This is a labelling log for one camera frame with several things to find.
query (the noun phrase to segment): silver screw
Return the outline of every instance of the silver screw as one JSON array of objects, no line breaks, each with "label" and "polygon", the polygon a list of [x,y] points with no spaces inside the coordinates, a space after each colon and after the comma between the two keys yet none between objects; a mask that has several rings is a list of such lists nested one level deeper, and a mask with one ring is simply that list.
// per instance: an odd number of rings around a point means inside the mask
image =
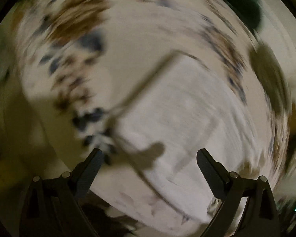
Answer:
[{"label": "silver screw", "polygon": [[70,176],[70,172],[63,172],[62,177],[63,178],[68,178]]},{"label": "silver screw", "polygon": [[265,182],[265,183],[267,182],[267,178],[264,175],[261,175],[260,179],[262,182]]},{"label": "silver screw", "polygon": [[40,180],[40,177],[39,176],[34,176],[33,177],[33,182],[38,182]]},{"label": "silver screw", "polygon": [[237,178],[239,175],[236,172],[230,172],[232,178]]}]

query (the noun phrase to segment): folded white cloth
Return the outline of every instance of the folded white cloth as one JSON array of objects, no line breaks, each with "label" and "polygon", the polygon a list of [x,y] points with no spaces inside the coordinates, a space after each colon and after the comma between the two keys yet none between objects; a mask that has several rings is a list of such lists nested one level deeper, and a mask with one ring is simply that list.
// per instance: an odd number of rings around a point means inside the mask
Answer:
[{"label": "folded white cloth", "polygon": [[187,216],[208,222],[213,194],[196,152],[206,148],[228,171],[239,172],[248,163],[256,168],[261,148],[254,132],[231,89],[199,61],[180,54],[134,100],[115,135],[162,197]]}]

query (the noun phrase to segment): white cloth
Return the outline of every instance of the white cloth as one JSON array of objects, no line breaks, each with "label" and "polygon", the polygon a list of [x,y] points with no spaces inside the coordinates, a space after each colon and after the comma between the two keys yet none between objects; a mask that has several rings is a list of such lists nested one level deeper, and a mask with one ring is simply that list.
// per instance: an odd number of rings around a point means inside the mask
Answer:
[{"label": "white cloth", "polygon": [[[165,68],[118,120],[115,134],[130,144],[121,146],[162,197],[206,222],[213,194],[196,152],[206,148],[228,171],[239,172],[246,162],[258,166],[261,149],[243,104],[214,72],[187,55]],[[163,151],[145,152],[156,143]]]}]

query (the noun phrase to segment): brown leaf print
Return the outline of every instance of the brown leaf print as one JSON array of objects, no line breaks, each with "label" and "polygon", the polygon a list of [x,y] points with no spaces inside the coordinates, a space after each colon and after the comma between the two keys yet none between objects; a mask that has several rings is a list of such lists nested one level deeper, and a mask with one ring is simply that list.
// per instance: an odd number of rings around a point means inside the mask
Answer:
[{"label": "brown leaf print", "polygon": [[77,40],[105,21],[102,12],[110,7],[108,0],[68,0],[51,21],[48,39],[59,44]]}]

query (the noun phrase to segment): white towel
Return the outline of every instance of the white towel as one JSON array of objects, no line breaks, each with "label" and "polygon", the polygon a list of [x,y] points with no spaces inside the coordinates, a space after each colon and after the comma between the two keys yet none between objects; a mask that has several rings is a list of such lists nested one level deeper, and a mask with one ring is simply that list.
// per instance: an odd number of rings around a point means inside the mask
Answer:
[{"label": "white towel", "polygon": [[[115,134],[164,199],[208,222],[213,194],[196,164],[197,151],[206,148],[228,171],[239,172],[245,163],[256,168],[261,149],[254,132],[231,89],[199,61],[181,54],[140,93],[118,120]],[[164,150],[154,152],[156,143]]]}]

